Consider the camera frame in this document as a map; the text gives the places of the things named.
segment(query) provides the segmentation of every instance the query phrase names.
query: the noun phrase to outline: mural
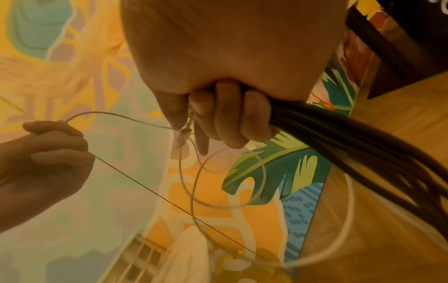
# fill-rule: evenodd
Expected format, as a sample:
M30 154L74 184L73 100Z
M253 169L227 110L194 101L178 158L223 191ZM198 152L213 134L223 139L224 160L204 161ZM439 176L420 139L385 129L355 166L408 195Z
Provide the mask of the mural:
M0 19L0 142L24 135L23 122L67 119L90 110L167 125L134 67L118 0L3 0ZM331 60L308 103L350 114L362 77L348 67L356 61L350 54L358 50L352 42L340 44L342 52ZM144 227L143 237L166 250L193 224L185 212L189 197L180 184L176 133L100 115L78 117L71 125L85 133L92 153L145 187L97 161L79 193L0 234L0 270L7 271L0 273L7 274L8 283L96 283L137 229ZM211 153L222 148L221 142L210 144ZM265 143L217 154L206 165L209 171L201 173L197 198L221 206L247 202L262 178L248 149L266 166L266 193L240 209L195 205L195 214L228 248L272 262L295 260L330 164L280 133ZM181 150L191 190L200 161L192 143ZM265 270L224 251L214 253L219 283L292 280L290 270Z

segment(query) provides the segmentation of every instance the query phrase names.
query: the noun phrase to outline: green leaf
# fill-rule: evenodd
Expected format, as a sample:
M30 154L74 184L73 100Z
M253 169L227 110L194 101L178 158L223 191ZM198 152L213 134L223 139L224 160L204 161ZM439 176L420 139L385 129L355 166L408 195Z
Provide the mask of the green leaf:
M254 153L261 158L267 174L263 195L256 204L268 203L282 181L282 197L300 189L304 184L305 187L311 183L324 182L330 166L316 151L285 133L267 141L266 147L256 149ZM259 161L250 152L242 154L235 161L222 189L235 194L247 178L254 179L255 188L252 194L256 194L261 186L263 171Z

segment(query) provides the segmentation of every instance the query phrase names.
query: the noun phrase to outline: wooden surface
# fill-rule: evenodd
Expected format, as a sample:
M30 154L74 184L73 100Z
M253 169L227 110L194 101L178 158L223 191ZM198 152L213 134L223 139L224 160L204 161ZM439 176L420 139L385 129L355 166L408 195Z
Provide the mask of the wooden surface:
M448 166L448 73L366 100L369 87L363 85L352 117L424 149ZM332 258L298 269L295 282L448 282L448 244L437 244L438 234L403 220L361 185L355 184L355 191L356 216L346 243ZM346 212L347 185L342 172L333 167L301 256L325 249L341 229Z

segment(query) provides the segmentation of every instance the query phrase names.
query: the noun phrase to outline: hand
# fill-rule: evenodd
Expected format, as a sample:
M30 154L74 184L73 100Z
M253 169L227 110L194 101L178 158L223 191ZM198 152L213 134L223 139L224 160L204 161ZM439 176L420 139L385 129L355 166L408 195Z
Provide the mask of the hand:
M66 122L23 128L30 134L0 144L0 232L76 193L95 160L83 134Z
M187 102L194 112L194 130L198 150L206 155L209 138L222 140L231 148L242 148L249 140L264 142L278 131L270 124L271 105L259 90L243 93L241 85L231 79L219 80L214 91L201 89L188 97L156 93L160 109L173 128L187 121Z

